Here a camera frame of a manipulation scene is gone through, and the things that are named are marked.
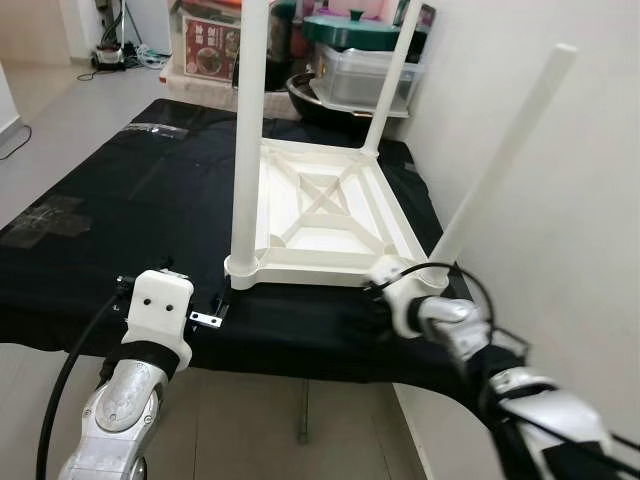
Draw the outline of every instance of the clear plastic container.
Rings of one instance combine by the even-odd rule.
[[[393,52],[367,52],[350,48],[338,52],[317,45],[316,76],[310,85],[328,108],[373,112],[382,90]],[[407,106],[425,71],[423,63],[405,63],[391,104],[391,116],[408,117]]]

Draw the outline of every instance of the box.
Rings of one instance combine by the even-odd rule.
[[[317,45],[316,48],[316,76],[310,85],[322,104],[334,110],[373,112],[393,52],[353,48],[338,52],[327,45]],[[390,116],[409,116],[407,106],[425,68],[422,63],[404,64]]]
[[[182,22],[184,74],[231,82],[240,27],[188,16]]]
[[[193,103],[218,110],[237,111],[238,91],[228,83],[205,78],[188,77],[173,65],[176,57],[160,72],[160,81],[167,86],[168,96],[178,102]],[[300,120],[287,92],[265,92],[264,117]]]

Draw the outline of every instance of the black tablecloth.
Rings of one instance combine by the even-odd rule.
[[[0,231],[0,342],[69,349],[113,293],[116,274],[135,276],[163,257],[191,277],[199,311],[220,290],[231,237],[235,114],[157,100],[134,121],[188,132],[119,132]],[[284,120],[265,120],[264,136],[362,144],[348,133]],[[441,228],[407,147],[382,142],[379,162],[429,253]],[[222,328],[189,336],[192,365],[407,383],[470,405],[442,348],[422,339],[380,340],[369,307],[353,288],[261,284],[234,292]],[[111,312],[84,353],[107,355],[124,330],[122,315]]]

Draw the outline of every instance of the black cable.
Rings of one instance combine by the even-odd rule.
[[[636,451],[640,452],[640,444],[638,444],[638,443],[634,443],[631,440],[629,440],[627,438],[624,438],[623,436],[618,435],[615,432],[611,432],[611,438],[613,438],[616,442],[621,443],[625,447],[629,447],[632,450],[636,450]]]
[[[138,60],[137,55],[129,55],[124,59],[124,66],[127,70],[131,70],[133,68],[141,68],[144,67]]]
[[[20,150],[22,147],[24,147],[27,143],[29,143],[29,140],[31,140],[31,135],[33,134],[33,129],[29,125],[23,125],[23,127],[26,128],[27,132],[28,132],[26,140],[24,140],[20,145],[18,145],[16,148],[14,148],[9,153],[7,153],[4,157],[0,157],[0,162],[3,161],[3,160],[7,160],[11,155],[16,153],[18,150]]]
[[[86,328],[74,344],[73,348],[69,351],[69,355],[67,356],[67,359],[60,369],[60,373],[58,374],[56,383],[53,386],[53,390],[51,391],[51,396],[49,397],[49,403],[47,404],[44,419],[42,420],[42,430],[40,430],[40,441],[38,442],[38,457],[36,460],[36,480],[46,480],[47,478],[47,458],[49,456],[49,442],[51,441],[51,431],[53,430],[53,422],[55,420],[56,411],[58,410],[58,404],[60,403],[60,398],[62,397],[62,392],[64,391],[64,386],[69,379],[71,370],[73,369],[76,360],[80,356],[82,346],[89,337],[89,334],[102,319],[105,312],[111,307],[115,300],[115,295],[109,298],[109,300],[107,300],[105,304],[100,308],[100,310],[98,310],[98,313],[96,313],[89,321]]]
[[[122,11],[120,11],[120,13],[118,14],[118,16],[113,20],[113,22],[111,23],[111,25],[109,25],[105,31],[104,34],[102,35],[102,39],[100,40],[100,45],[104,46],[104,43],[108,40],[109,36],[111,35],[111,33],[115,32],[115,30],[118,28],[118,24],[120,23],[120,20],[122,20]]]
[[[76,77],[76,80],[80,80],[81,82],[90,82],[96,75],[107,75],[115,72],[115,70],[94,70],[91,73],[81,73]]]
[[[410,273],[416,272],[418,270],[423,270],[423,269],[426,269],[426,268],[447,268],[449,270],[452,270],[452,271],[462,275],[463,277],[468,278],[469,280],[471,280],[471,282],[476,287],[478,287],[478,290],[480,290],[480,293],[484,297],[484,301],[485,301],[486,306],[487,306],[487,323],[489,324],[489,345],[491,345],[493,343],[493,335],[494,335],[494,333],[496,331],[496,320],[495,320],[496,312],[495,312],[495,308],[493,306],[493,300],[491,300],[491,295],[489,295],[489,291],[484,286],[484,284],[478,279],[478,277],[476,277],[471,272],[465,270],[464,268],[461,268],[461,267],[459,267],[457,265],[454,265],[454,264],[451,264],[451,263],[444,263],[444,262],[419,263],[417,265],[413,265],[412,267],[407,268],[406,270],[403,270],[396,277],[392,278],[391,280],[386,281],[385,283],[383,283],[381,285],[378,285],[377,288],[379,288],[380,290],[384,290],[385,288],[387,288],[392,283],[395,283],[398,280],[400,280],[402,277],[405,277],[405,276],[409,275]]]
[[[533,425],[536,428],[539,428],[540,430],[542,430],[543,432],[548,433],[549,435],[551,435],[552,437],[556,437],[560,440],[562,440],[563,442],[565,442],[567,445],[571,445],[573,448],[575,448],[576,450],[581,451],[582,453],[584,453],[585,455],[590,456],[592,459],[607,465],[608,467],[611,467],[612,469],[618,471],[618,472],[624,472],[627,473],[629,475],[631,475],[634,478],[640,478],[640,470],[638,470],[637,468],[633,468],[630,467],[629,465],[622,463],[620,460],[616,460],[615,458],[612,458],[608,455],[605,455],[603,453],[600,452],[596,452],[594,450],[590,450],[589,448],[586,448],[582,445],[580,445],[579,443],[577,443],[575,440],[570,439],[569,437],[566,437],[565,435],[562,435],[561,433],[558,433],[552,429],[550,429],[549,427],[546,427],[538,422],[535,422],[533,420],[531,420],[530,418],[527,417],[523,417],[522,415],[519,415],[517,413],[511,412],[509,410],[506,410],[504,408],[501,409],[502,412],[504,412],[504,414],[510,418],[513,418],[515,420],[518,420],[520,422],[525,422],[528,423],[530,425]]]

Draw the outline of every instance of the white cylindrical leg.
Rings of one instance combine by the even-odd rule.
[[[376,110],[373,113],[371,119],[371,126],[367,132],[367,139],[362,147],[362,153],[367,156],[378,155],[378,144],[382,137],[382,131],[387,123],[387,117],[389,116],[389,110],[391,109],[391,103],[393,97],[398,89],[398,81],[400,80],[400,74],[404,67],[404,61],[407,58],[409,52],[409,45],[411,44],[411,38],[413,32],[416,29],[416,23],[418,22],[418,16],[420,15],[420,9],[423,5],[423,0],[411,0],[407,13],[404,17],[404,23],[400,29],[400,36],[396,43],[396,48],[393,51],[391,57],[391,64],[387,71],[387,76],[384,79],[382,85],[382,91],[380,92],[380,98],[378,98],[378,104]]]
[[[430,261],[445,263],[456,261],[469,239],[473,221],[486,210],[513,160],[560,88],[573,65],[576,54],[577,49],[574,47],[562,44],[555,46],[540,76],[520,107],[520,111],[511,122],[493,160],[465,196],[431,253]],[[425,271],[422,277],[429,283],[441,285],[446,283],[446,275],[445,269],[432,268]]]
[[[231,255],[225,262],[234,288],[253,285],[251,278],[258,268],[256,215],[268,18],[267,0],[242,2],[233,225]]]

